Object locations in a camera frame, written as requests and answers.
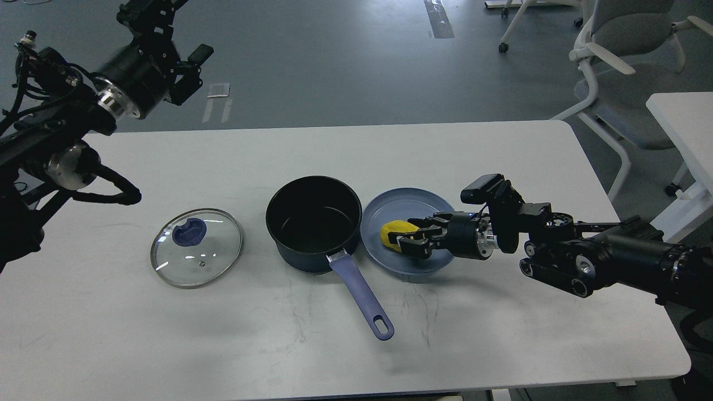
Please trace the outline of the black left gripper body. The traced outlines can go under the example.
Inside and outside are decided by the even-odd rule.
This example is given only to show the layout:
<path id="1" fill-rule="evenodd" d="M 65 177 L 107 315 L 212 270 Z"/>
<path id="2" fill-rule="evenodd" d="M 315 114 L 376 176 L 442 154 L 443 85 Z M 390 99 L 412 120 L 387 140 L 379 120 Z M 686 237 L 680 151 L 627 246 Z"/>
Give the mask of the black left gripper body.
<path id="1" fill-rule="evenodd" d="M 175 83 L 180 61 L 172 42 L 133 42 L 118 49 L 94 73 L 99 88 L 113 86 L 133 103 L 135 119 L 143 120 Z"/>

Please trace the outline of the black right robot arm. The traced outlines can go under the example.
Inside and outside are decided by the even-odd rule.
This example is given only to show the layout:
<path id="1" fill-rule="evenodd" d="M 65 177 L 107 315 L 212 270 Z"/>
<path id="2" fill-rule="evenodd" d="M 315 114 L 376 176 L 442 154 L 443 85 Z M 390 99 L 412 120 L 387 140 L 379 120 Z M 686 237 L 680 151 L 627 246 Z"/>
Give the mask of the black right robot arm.
<path id="1" fill-rule="evenodd" d="M 481 205 L 476 213 L 437 212 L 425 218 L 386 223 L 381 243 L 396 253 L 425 260 L 435 250 L 484 261 L 492 251 L 513 254 L 520 234 L 528 235 L 524 276 L 582 299 L 596 290 L 621 283 L 692 312 L 680 323 L 691 345 L 711 353 L 711 340 L 696 333 L 711 318 L 711 245 L 666 243 L 663 233 L 634 216 L 614 223 L 576 221 L 553 212 L 550 203 L 527 203 L 501 174 L 486 174 L 460 194 L 466 204 Z"/>

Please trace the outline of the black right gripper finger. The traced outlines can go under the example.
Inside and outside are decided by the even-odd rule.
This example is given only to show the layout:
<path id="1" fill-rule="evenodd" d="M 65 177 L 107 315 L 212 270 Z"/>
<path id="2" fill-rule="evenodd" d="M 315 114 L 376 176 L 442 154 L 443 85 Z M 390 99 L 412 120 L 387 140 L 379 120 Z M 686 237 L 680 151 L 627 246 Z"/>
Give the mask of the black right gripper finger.
<path id="1" fill-rule="evenodd" d="M 400 245 L 402 249 L 400 254 L 426 260 L 431 257 L 433 251 L 442 248 L 441 242 L 445 234 L 445 230 L 433 227 L 409 233 L 389 233 L 389 239 L 392 243 Z"/>
<path id="2" fill-rule="evenodd" d="M 407 222 L 419 229 L 438 227 L 439 230 L 446 230 L 453 214 L 453 212 L 437 212 L 425 218 L 408 218 Z"/>

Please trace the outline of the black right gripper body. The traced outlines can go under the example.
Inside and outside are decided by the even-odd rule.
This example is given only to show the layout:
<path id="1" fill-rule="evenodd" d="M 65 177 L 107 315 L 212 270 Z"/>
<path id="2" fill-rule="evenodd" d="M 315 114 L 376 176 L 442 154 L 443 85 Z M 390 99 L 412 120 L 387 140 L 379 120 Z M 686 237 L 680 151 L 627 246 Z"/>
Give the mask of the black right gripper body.
<path id="1" fill-rule="evenodd" d="M 489 214 L 447 214 L 440 248 L 455 257 L 486 261 L 496 249 Z"/>

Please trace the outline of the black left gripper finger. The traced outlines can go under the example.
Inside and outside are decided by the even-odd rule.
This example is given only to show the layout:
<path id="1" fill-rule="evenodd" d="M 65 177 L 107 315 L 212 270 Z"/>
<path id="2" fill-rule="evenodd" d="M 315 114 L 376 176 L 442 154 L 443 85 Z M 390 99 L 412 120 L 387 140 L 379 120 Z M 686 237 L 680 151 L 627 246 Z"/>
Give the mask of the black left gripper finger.
<path id="1" fill-rule="evenodd" d="M 181 106 L 203 86 L 202 66 L 213 53 L 212 46 L 201 44 L 186 60 L 180 60 L 170 69 L 169 76 L 175 81 L 168 87 L 167 102 Z"/>
<path id="2" fill-rule="evenodd" d="M 129 1 L 119 7 L 116 20 L 133 36 L 130 46 L 173 44 L 175 13 L 187 1 Z"/>

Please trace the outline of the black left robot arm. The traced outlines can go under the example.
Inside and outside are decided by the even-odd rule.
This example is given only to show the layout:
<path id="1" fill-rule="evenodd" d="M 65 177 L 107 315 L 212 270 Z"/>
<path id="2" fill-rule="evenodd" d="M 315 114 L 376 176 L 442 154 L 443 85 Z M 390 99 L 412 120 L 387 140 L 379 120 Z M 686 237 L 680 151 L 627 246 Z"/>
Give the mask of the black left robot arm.
<path id="1" fill-rule="evenodd" d="M 131 206 L 141 192 L 103 165 L 84 141 L 111 135 L 124 117 L 143 120 L 163 101 L 180 106 L 203 86 L 201 44 L 186 60 L 173 42 L 184 1 L 129 1 L 116 18 L 132 34 L 95 72 L 56 49 L 36 50 L 36 32 L 15 43 L 15 99 L 2 111 L 2 266 L 40 251 L 43 227 L 69 200 Z"/>

